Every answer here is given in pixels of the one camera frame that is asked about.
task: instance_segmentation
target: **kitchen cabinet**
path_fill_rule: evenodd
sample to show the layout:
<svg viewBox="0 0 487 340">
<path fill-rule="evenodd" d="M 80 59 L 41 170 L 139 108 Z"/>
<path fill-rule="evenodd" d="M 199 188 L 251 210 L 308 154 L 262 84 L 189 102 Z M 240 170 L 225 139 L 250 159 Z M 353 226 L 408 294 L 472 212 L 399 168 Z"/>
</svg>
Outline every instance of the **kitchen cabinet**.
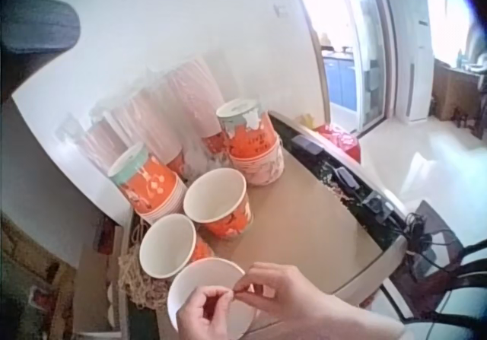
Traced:
<svg viewBox="0 0 487 340">
<path fill-rule="evenodd" d="M 324 59 L 329 101 L 342 105 L 342 82 L 338 60 Z"/>
<path fill-rule="evenodd" d="M 329 101 L 349 110 L 357 110 L 355 64 L 352 59 L 323 57 Z"/>
</svg>

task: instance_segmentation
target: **glass door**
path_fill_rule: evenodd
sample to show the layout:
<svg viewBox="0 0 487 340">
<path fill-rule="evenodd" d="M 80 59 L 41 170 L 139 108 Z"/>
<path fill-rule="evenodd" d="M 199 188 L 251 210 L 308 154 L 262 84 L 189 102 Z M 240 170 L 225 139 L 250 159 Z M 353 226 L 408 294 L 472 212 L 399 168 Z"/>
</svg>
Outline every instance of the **glass door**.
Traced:
<svg viewBox="0 0 487 340">
<path fill-rule="evenodd" d="M 357 88 L 358 132 L 384 117 L 386 59 L 376 0 L 345 0 L 355 33 L 353 49 Z"/>
</svg>

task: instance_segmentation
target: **human hand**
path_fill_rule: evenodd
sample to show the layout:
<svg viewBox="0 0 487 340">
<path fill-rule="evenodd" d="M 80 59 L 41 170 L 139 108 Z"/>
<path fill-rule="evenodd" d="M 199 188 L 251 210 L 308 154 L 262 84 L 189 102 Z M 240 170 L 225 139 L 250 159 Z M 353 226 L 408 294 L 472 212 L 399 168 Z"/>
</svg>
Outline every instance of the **human hand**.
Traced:
<svg viewBox="0 0 487 340">
<path fill-rule="evenodd" d="M 234 292 L 225 287 L 198 287 L 177 311 L 181 340 L 228 340 L 227 314 Z"/>
<path fill-rule="evenodd" d="M 247 291 L 250 285 L 255 293 Z M 274 297 L 264 297 L 263 286 L 273 289 Z M 329 316 L 336 306 L 342 306 L 340 300 L 316 288 L 295 266 L 264 262 L 254 263 L 235 284 L 234 297 L 279 319 Z"/>
</svg>

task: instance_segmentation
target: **light switch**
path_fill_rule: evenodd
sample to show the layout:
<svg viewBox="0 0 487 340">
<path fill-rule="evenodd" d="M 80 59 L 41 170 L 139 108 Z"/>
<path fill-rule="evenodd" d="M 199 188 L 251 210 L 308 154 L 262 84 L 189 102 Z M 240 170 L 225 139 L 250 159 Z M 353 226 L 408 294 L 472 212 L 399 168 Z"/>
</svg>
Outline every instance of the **light switch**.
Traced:
<svg viewBox="0 0 487 340">
<path fill-rule="evenodd" d="M 288 9 L 285 5 L 274 4 L 274 12 L 277 18 L 287 18 L 289 16 Z"/>
</svg>

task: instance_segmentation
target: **wooden counter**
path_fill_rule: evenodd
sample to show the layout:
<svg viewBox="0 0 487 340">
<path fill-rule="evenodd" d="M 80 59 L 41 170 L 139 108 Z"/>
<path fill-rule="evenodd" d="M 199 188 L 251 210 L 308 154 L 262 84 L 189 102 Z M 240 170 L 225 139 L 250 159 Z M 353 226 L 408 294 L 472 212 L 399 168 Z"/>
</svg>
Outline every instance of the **wooden counter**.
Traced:
<svg viewBox="0 0 487 340">
<path fill-rule="evenodd" d="M 455 107 L 459 107 L 470 119 L 475 118 L 480 107 L 478 83 L 477 74 L 435 62 L 433 95 L 437 101 L 436 117 L 441 121 L 449 120 Z"/>
<path fill-rule="evenodd" d="M 241 237 L 221 241 L 201 230 L 218 256 L 244 270 L 255 261 L 296 265 L 320 290 L 336 293 L 383 254 L 340 200 L 286 151 L 282 177 L 249 195 L 254 221 Z M 362 299 L 371 293 L 366 289 Z M 261 313 L 245 338 L 271 323 L 276 320 Z M 158 325 L 161 338 L 177 338 L 166 310 L 158 311 Z"/>
</svg>

